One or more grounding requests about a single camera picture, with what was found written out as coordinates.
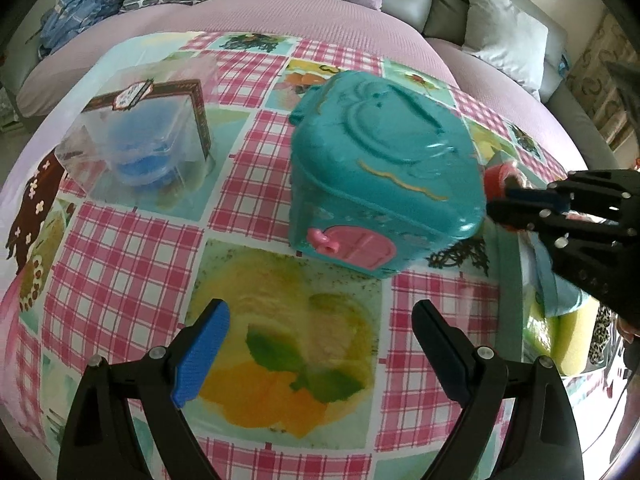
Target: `teal plastic toy house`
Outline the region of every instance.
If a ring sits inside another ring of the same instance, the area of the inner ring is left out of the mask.
[[[444,105],[361,72],[309,89],[290,116],[289,241],[379,278],[469,238],[484,218],[469,132]]]

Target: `patterned curtain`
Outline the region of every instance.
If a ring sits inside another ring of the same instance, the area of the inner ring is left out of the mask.
[[[637,62],[638,54],[616,19],[605,13],[584,53],[567,76],[567,84],[612,150],[634,129],[604,62]]]

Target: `transparent plastic container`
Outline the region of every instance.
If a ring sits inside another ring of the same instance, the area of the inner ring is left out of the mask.
[[[217,87],[213,56],[116,73],[74,121],[56,156],[88,197],[171,209],[212,166],[202,88]],[[217,104],[207,96],[207,107]]]

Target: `pink knob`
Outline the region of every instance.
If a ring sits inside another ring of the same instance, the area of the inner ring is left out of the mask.
[[[306,241],[320,254],[333,256],[340,250],[340,244],[331,240],[320,229],[310,228],[306,232]]]

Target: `black cable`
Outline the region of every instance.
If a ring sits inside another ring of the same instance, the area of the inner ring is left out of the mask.
[[[611,424],[611,421],[613,420],[613,416],[616,414],[616,411],[618,410],[618,406],[620,405],[620,401],[622,400],[622,397],[624,397],[625,392],[629,387],[629,384],[631,384],[631,381],[633,380],[633,378],[638,373],[638,370],[640,370],[640,362],[636,365],[636,369],[631,372],[631,374],[629,375],[628,379],[626,380],[625,387],[622,389],[622,392],[620,392],[620,396],[618,397],[618,401],[616,402],[616,407],[613,408],[613,411],[611,412],[611,416],[609,417],[609,420],[605,424],[604,429],[596,437],[596,440],[591,442],[591,444],[589,444],[589,447],[582,452],[583,456],[588,450],[590,450],[596,444],[597,441],[599,441],[601,439],[601,437],[605,434],[605,432],[609,428],[609,424]]]

